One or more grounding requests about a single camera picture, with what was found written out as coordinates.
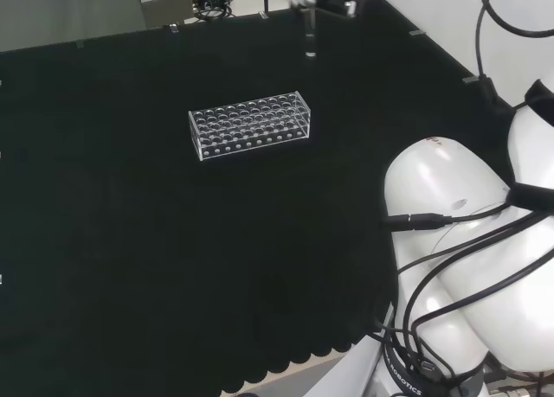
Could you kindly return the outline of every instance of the cable connector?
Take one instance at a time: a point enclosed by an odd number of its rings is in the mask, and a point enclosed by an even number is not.
[[[419,366],[419,371],[432,382],[439,382],[442,378],[442,372],[432,362],[424,361]]]
[[[384,220],[385,226],[392,231],[436,230],[453,224],[451,216],[440,214],[391,215]]]

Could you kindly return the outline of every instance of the gray wall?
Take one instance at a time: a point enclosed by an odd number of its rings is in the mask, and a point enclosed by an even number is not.
[[[139,0],[0,0],[0,52],[143,29]]]

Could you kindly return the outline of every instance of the white wall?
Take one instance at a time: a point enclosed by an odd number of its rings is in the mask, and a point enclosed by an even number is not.
[[[387,0],[458,62],[477,73],[475,24],[480,0]],[[554,0],[492,0],[497,13],[522,29],[554,29]],[[486,14],[481,30],[485,73],[511,105],[534,80],[554,69],[554,37],[527,39],[504,31]]]

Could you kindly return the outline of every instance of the table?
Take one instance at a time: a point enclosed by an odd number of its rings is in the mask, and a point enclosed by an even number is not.
[[[383,176],[428,136],[508,177],[509,122],[384,0],[0,56],[0,361],[10,396],[234,392],[370,326]],[[298,90],[308,140],[200,163],[189,110]]]

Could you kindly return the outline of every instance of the black tablecloth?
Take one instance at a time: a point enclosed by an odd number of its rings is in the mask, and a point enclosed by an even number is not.
[[[0,56],[2,396],[216,396],[370,323],[383,174],[458,139],[504,175],[507,122],[384,0]],[[200,163],[187,112],[298,90],[308,140]]]

